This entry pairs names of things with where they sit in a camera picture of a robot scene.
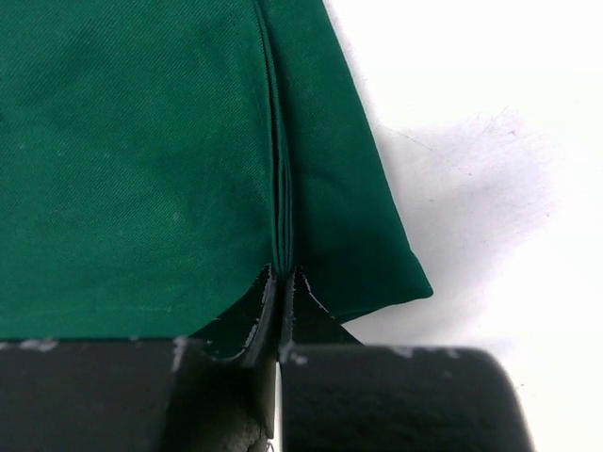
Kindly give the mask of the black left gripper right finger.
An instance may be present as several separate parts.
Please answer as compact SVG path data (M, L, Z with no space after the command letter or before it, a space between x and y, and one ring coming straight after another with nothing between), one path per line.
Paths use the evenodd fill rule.
M280 334L280 362L292 357L295 346L361 346L313 294L308 279L296 266L285 283Z

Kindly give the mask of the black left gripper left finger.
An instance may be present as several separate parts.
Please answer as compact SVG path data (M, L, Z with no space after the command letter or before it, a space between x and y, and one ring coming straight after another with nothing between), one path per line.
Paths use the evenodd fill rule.
M191 335L216 363L253 367L274 337L278 279L264 266L250 288L231 307Z

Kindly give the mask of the dark green surgical cloth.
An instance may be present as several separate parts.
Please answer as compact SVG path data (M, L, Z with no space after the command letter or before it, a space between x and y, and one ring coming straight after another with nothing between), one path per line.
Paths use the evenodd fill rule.
M1 5L1 334L174 336L264 266L432 294L319 1Z

